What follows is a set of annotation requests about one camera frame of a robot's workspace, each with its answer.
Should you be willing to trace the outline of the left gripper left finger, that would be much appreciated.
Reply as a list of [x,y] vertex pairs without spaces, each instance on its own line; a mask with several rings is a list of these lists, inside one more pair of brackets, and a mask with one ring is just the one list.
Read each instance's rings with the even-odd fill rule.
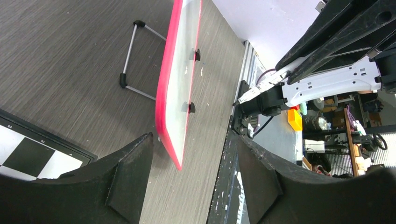
[[3,224],[137,224],[153,160],[146,133],[57,179],[0,178]]

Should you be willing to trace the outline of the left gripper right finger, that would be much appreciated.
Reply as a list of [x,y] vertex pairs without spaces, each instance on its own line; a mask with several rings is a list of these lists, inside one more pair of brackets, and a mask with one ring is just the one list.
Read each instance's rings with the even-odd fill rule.
[[315,173],[237,139],[239,166],[252,224],[393,224],[396,170],[339,179]]

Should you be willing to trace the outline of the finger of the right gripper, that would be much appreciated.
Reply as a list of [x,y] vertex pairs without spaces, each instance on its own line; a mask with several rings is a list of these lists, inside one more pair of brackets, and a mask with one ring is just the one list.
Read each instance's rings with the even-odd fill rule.
[[311,74],[349,66],[371,51],[385,51],[396,41],[396,2],[361,0],[362,11],[289,75],[294,84]]
[[362,11],[359,0],[326,0],[315,21],[283,56],[275,68],[280,70],[299,57],[319,48]]

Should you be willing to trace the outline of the black white chessboard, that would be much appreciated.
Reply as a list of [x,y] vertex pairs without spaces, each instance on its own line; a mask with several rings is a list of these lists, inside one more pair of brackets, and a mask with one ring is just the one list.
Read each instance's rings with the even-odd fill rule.
[[0,174],[24,181],[57,179],[97,156],[11,113],[0,111]]

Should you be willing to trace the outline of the black white marker pen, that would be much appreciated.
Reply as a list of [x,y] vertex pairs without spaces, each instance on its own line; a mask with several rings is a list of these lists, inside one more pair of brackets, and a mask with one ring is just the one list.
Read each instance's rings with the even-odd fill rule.
[[279,70],[274,74],[264,78],[259,84],[257,84],[247,92],[243,93],[242,96],[233,103],[233,106],[243,104],[259,96],[261,93],[269,90],[270,88],[283,81],[290,73],[290,70]]

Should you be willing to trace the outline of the pink framed whiteboard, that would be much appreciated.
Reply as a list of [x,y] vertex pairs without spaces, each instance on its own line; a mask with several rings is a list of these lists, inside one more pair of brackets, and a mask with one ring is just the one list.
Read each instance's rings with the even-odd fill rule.
[[157,134],[178,170],[182,169],[189,114],[195,112],[191,89],[198,48],[202,2],[176,0],[156,92]]

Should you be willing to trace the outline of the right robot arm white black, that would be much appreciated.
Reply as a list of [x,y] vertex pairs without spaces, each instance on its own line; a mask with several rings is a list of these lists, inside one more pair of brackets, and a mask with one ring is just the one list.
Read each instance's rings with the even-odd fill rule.
[[274,117],[318,98],[353,91],[396,92],[396,3],[322,0],[318,16],[277,63],[249,86],[242,81],[230,125],[254,138],[252,118]]

